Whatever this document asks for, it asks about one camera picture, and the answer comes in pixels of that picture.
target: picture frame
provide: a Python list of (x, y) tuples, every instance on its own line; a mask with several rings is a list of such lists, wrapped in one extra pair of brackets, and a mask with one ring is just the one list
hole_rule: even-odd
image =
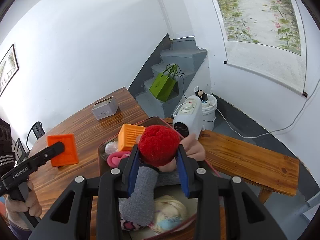
[(12, 44), (0, 61), (0, 96), (18, 70), (14, 44)]

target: gray stairs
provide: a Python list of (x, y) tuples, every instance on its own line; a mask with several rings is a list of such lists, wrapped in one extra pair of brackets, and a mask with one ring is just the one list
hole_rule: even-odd
[[(159, 116), (165, 118), (171, 116), (175, 107), (183, 97), (197, 70), (207, 56), (207, 50), (198, 49), (194, 37), (182, 38), (172, 41), (170, 49), (161, 52), (161, 63), (153, 65), (154, 78), (146, 80), (143, 85), (145, 92), (136, 96), (136, 100), (149, 117)], [(176, 77), (177, 85), (171, 92), (168, 100), (162, 102), (156, 99), (149, 91), (155, 77), (162, 73), (168, 64), (177, 64), (184, 73), (183, 79)]]

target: white box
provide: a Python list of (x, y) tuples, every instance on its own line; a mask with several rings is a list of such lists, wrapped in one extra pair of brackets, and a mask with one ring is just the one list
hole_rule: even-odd
[(114, 97), (97, 102), (92, 108), (92, 113), (97, 120), (111, 116), (117, 112), (118, 104)]

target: white door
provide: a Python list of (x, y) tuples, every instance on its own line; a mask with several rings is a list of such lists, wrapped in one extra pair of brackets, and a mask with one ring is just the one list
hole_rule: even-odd
[(171, 40), (193, 36), (189, 15), (183, 0), (161, 0), (169, 24)]

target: green bag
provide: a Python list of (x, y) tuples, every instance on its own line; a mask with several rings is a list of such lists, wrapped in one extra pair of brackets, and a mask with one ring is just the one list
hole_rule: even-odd
[(165, 71), (162, 73), (159, 73), (156, 77), (155, 81), (151, 85), (149, 91), (153, 96), (163, 102), (166, 102), (168, 100), (168, 97), (176, 83), (174, 80), (174, 76), (176, 75), (178, 71), (178, 65), (173, 64), (172, 66), (168, 67)]

